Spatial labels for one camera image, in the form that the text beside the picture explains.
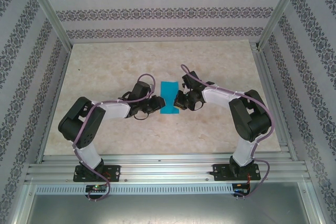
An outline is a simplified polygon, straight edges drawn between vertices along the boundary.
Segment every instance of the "bracket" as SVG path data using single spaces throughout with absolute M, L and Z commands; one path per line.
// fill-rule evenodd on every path
M 87 170 L 82 165 L 77 165 L 74 173 L 73 182 L 104 182 L 102 178 L 87 176 Z M 104 165 L 101 175 L 105 176 L 110 182 L 119 182 L 120 165 Z
M 229 166 L 230 164 L 214 164 L 212 166 L 213 172 L 210 172 L 210 175 L 214 176 L 215 181 L 247 180 L 248 175 L 250 175 L 250 180 L 261 180 L 257 164 L 252 164 L 249 170 L 240 173 L 237 177 L 230 171 Z

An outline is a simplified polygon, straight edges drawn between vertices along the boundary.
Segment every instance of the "purple cable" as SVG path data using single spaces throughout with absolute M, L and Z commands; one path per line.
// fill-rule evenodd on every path
M 101 197 L 98 198 L 98 199 L 91 199 L 91 198 L 90 198 L 91 191 L 89 191 L 89 193 L 88 193 L 88 199 L 89 199 L 89 201 L 100 201 L 100 200 L 106 198 L 106 197 L 110 194 L 110 191 L 111 191 L 111 185 L 110 185 L 109 180 L 108 180 L 106 177 L 104 177 L 104 176 L 102 176 L 100 173 L 96 172 L 94 169 L 92 169 L 90 166 L 88 166 L 88 165 L 81 159 L 81 157 L 80 157 L 79 154 L 78 154 L 76 144 L 77 144 L 77 142 L 79 141 L 80 136 L 82 135 L 82 133 L 83 133 L 83 131 L 84 131 L 84 128 L 85 128 L 85 126 L 87 125 L 88 120 L 89 120 L 91 114 L 93 113 L 94 109 L 95 109 L 96 107 L 98 107 L 99 105 L 102 105 L 102 104 L 105 104 L 105 103 L 109 104 L 109 103 L 133 103 L 133 102 L 140 102 L 140 101 L 142 101 L 142 100 L 147 99 L 148 97 L 150 97 L 150 96 L 154 93 L 154 91 L 155 91 L 155 84 L 156 84 L 156 83 L 155 83 L 155 78 L 154 78 L 151 74 L 149 74 L 149 73 L 144 73 L 144 74 L 142 74 L 142 75 L 139 76 L 138 81 L 139 81 L 142 77 L 144 77 L 144 76 L 149 76 L 149 77 L 151 77 L 152 80 L 153 80 L 153 87 L 152 87 L 151 92 L 149 92 L 149 93 L 148 93 L 146 96 L 144 96 L 143 98 L 140 98 L 140 99 L 137 99 L 137 100 L 133 100 L 133 101 L 108 100 L 108 101 L 102 101 L 102 102 L 98 102 L 98 103 L 96 103 L 94 106 L 92 106 L 92 108 L 90 109 L 89 113 L 87 114 L 87 116 L 86 116 L 86 118 L 85 118 L 85 120 L 84 120 L 84 122 L 83 122 L 83 124 L 82 124 L 82 127 L 80 128 L 80 130 L 79 130 L 79 132 L 78 132 L 78 134 L 77 134 L 77 136 L 76 136 L 76 138 L 75 138 L 75 141 L 74 141 L 73 144 L 72 144 L 73 152 L 75 153 L 76 157 L 79 159 L 79 162 L 80 162 L 83 166 L 85 166 L 87 169 L 89 169 L 91 172 L 93 172 L 94 174 L 96 174 L 98 177 L 104 179 L 104 180 L 106 181 L 106 184 L 108 185 L 108 188 L 109 188 L 108 191 L 107 191 L 107 193 L 106 193 L 105 195 L 101 196 Z
M 198 79 L 198 78 L 192 76 L 192 75 L 190 74 L 190 70 L 189 70 L 189 68 L 188 68 L 185 64 L 181 64 L 181 68 L 182 68 L 182 70 L 183 70 L 189 77 L 193 78 L 195 81 L 198 81 L 199 83 L 201 83 L 201 84 L 203 84 L 203 85 L 205 85 L 205 86 L 207 86 L 207 87 L 209 87 L 209 88 L 217 89 L 217 90 L 222 90 L 222 91 L 224 91 L 224 92 L 227 92 L 227 93 L 230 93 L 230 94 L 233 94 L 233 95 L 236 95 L 236 93 L 237 93 L 237 92 L 234 92 L 234 91 L 232 91 L 232 90 L 228 90 L 228 89 L 224 89 L 224 88 L 220 88 L 220 87 L 215 87 L 215 86 L 209 85 L 209 84 L 203 82 L 202 80 L 200 80 L 200 79 Z M 257 103 L 259 106 L 261 106 L 261 107 L 266 111 L 266 113 L 268 114 L 268 116 L 269 116 L 269 118 L 270 118 L 270 120 L 271 120 L 271 130 L 270 130 L 265 136 L 261 137 L 260 139 L 258 139 L 258 140 L 256 141 L 256 144 L 253 146 L 253 149 L 252 149 L 252 152 L 251 152 L 251 158 L 252 158 L 254 161 L 265 163 L 265 164 L 267 165 L 267 171 L 266 171 L 266 174 L 264 175 L 263 179 L 262 179 L 262 180 L 260 181 L 260 183 L 258 184 L 258 186 L 257 186 L 257 187 L 256 187 L 250 194 L 248 194 L 248 195 L 246 196 L 246 198 L 248 198 L 250 195 L 252 195 L 252 194 L 253 194 L 253 193 L 260 187 L 260 185 L 266 180 L 266 178 L 267 178 L 267 176 L 268 176 L 268 174 L 269 174 L 269 170 L 270 170 L 270 165 L 269 165 L 269 163 L 268 163 L 266 160 L 262 160 L 262 159 L 256 159 L 256 158 L 254 158 L 254 152 L 256 151 L 256 149 L 257 149 L 259 143 L 260 143 L 262 140 L 268 138 L 268 137 L 272 134 L 272 132 L 274 131 L 274 125 L 275 125 L 275 122 L 274 122 L 274 118 L 273 118 L 273 115 L 271 114 L 271 112 L 270 112 L 270 111 L 268 110 L 268 108 L 266 108 L 266 106 L 263 105 L 261 102 L 259 102 L 258 100 L 254 99 L 254 98 L 252 98 L 252 97 L 249 97 L 249 96 L 247 96 L 247 95 L 245 95 L 245 94 L 238 93 L 238 95 L 239 95 L 240 97 L 244 97 L 244 98 L 246 98 L 246 99 L 248 99 L 248 100 L 251 100 L 251 101 Z

